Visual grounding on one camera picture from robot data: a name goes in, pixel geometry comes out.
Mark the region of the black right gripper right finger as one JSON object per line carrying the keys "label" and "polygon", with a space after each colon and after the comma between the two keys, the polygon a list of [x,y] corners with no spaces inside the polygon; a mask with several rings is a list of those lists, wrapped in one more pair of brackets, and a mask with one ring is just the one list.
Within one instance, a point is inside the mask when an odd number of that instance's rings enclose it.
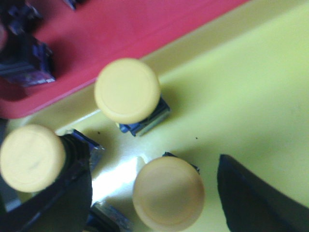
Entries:
{"label": "black right gripper right finger", "polygon": [[221,155],[217,185],[231,232],[307,232],[309,209],[279,192],[230,155]]}

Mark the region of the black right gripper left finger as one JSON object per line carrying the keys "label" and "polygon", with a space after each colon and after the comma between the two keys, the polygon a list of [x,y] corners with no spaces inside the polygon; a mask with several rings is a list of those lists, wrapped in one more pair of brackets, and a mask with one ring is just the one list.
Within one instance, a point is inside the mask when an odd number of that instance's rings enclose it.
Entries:
{"label": "black right gripper left finger", "polygon": [[69,163],[45,190],[0,217],[2,232],[81,232],[92,202],[89,146],[72,135],[61,136]]}

